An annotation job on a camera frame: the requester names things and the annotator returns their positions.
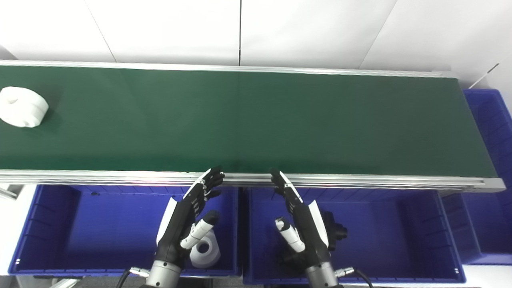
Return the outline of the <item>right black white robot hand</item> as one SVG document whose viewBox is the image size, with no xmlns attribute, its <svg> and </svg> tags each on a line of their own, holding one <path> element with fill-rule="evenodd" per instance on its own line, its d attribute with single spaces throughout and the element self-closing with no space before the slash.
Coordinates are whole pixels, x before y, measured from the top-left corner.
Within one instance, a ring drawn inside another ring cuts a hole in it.
<svg viewBox="0 0 512 288">
<path fill-rule="evenodd" d="M 285 207 L 293 218 L 292 224 L 283 216 L 274 222 L 299 265 L 306 269 L 330 262 L 328 240 L 321 235 L 325 231 L 324 224 L 314 218 L 310 207 L 304 204 L 298 190 L 283 172 L 272 168 L 270 174 L 274 191 L 284 198 Z"/>
</svg>

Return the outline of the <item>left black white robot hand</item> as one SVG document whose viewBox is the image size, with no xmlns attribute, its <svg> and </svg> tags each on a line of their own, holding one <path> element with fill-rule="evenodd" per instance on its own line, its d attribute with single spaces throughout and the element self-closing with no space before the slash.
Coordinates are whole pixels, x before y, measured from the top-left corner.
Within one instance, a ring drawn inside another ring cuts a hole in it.
<svg viewBox="0 0 512 288">
<path fill-rule="evenodd" d="M 192 186 L 176 202 L 172 212 L 165 212 L 161 227 L 164 232 L 157 235 L 157 251 L 154 264 L 168 268 L 176 266 L 182 269 L 190 251 L 220 220 L 216 210 L 208 211 L 198 219 L 206 202 L 220 195 L 216 189 L 224 181 L 221 166 L 208 169 L 198 177 Z"/>
</svg>

